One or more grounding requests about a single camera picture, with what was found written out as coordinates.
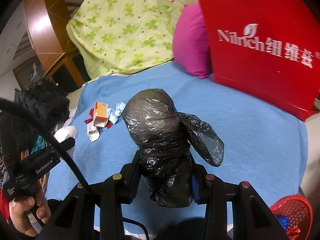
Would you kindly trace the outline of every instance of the black garbage bag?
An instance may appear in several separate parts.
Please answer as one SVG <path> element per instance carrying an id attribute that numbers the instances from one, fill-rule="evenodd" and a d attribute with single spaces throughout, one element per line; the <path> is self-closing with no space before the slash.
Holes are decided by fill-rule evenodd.
<path id="1" fill-rule="evenodd" d="M 137 93 L 122 117 L 139 146 L 141 174 L 148 180 L 150 198 L 163 207 L 191 204 L 190 144 L 210 165 L 220 166 L 224 144 L 212 127 L 195 115 L 177 112 L 162 89 Z"/>

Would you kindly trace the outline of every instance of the black cable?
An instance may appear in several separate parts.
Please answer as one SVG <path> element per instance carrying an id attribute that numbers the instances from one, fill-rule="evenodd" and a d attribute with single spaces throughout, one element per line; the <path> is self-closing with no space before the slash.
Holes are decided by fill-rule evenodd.
<path id="1" fill-rule="evenodd" d="M 144 231 L 144 234 L 146 235 L 147 240 L 150 240 L 148 231 L 147 231 L 147 229 L 146 229 L 146 227 L 144 225 L 142 225 L 141 223 L 139 223 L 137 221 L 129 219 L 129 218 L 124 218 L 123 217 L 122 219 L 123 219 L 123 222 L 134 224 L 134 225 L 137 225 L 138 227 L 141 227 L 142 230 Z"/>
<path id="2" fill-rule="evenodd" d="M 41 136 L 52 145 L 52 147 L 61 155 L 61 157 L 68 164 L 70 169 L 73 171 L 83 188 L 89 195 L 93 195 L 91 188 L 89 187 L 88 182 L 85 180 L 78 166 L 75 164 L 73 159 L 68 155 L 65 149 L 58 143 L 55 137 L 41 124 L 41 122 L 27 109 L 24 109 L 22 106 L 17 103 L 8 101 L 4 98 L 0 98 L 0 110 L 13 114 L 24 121 L 28 122 L 31 126 L 38 129 Z"/>

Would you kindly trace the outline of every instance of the mattress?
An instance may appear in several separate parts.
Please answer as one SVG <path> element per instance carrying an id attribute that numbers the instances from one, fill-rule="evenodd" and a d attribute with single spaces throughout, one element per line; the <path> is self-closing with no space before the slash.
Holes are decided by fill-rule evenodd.
<path id="1" fill-rule="evenodd" d="M 196 163 L 208 173 L 234 184 L 249 181 L 269 206 L 284 196 L 297 194 L 308 155 L 305 124 L 265 101 L 214 83 L 212 76 L 202 80 L 193 77 L 175 61 L 128 77 L 101 76 L 84 85 L 72 121 L 79 130 L 73 158 L 90 184 L 119 173 L 124 164 L 131 162 L 138 147 L 121 118 L 110 129 L 101 130 L 97 141 L 90 142 L 84 123 L 89 110 L 96 101 L 114 108 L 116 103 L 127 102 L 148 88 L 164 89 L 178 111 L 197 115 L 222 139 L 225 154 L 218 168 L 211 167 L 191 148 Z M 46 197 L 63 200 L 76 184 L 76 177 L 62 160 L 50 172 Z M 157 234 L 167 225 L 204 217 L 205 206 L 193 202 L 187 208 L 158 207 L 150 200 L 148 185 L 142 178 L 136 198 L 131 205 L 122 205 L 122 212 L 124 217 L 144 224 L 150 234 Z M 96 208 L 97 227 L 99 217 Z M 228 223 L 232 222 L 228 205 Z M 125 229 L 142 233 L 131 224 L 125 224 Z"/>

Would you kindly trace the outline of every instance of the pink pillow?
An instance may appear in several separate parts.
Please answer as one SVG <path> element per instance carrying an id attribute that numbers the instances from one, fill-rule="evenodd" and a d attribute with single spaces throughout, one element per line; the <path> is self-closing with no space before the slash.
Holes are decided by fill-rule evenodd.
<path id="1" fill-rule="evenodd" d="M 209 41 L 199 3 L 183 9 L 173 33 L 173 56 L 190 74 L 207 78 L 212 73 Z"/>

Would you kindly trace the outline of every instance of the human hand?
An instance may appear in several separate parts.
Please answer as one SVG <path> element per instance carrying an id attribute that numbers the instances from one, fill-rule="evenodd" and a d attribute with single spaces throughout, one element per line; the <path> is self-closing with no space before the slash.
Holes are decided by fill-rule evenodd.
<path id="1" fill-rule="evenodd" d="M 47 223 L 51 217 L 51 211 L 48 207 L 47 200 L 44 196 L 40 183 L 37 183 L 38 191 L 35 198 L 22 196 L 15 198 L 9 203 L 10 218 L 14 227 L 27 236 L 37 236 L 29 220 L 24 215 L 25 211 L 31 210 L 35 203 L 39 206 L 36 215 L 43 223 Z"/>

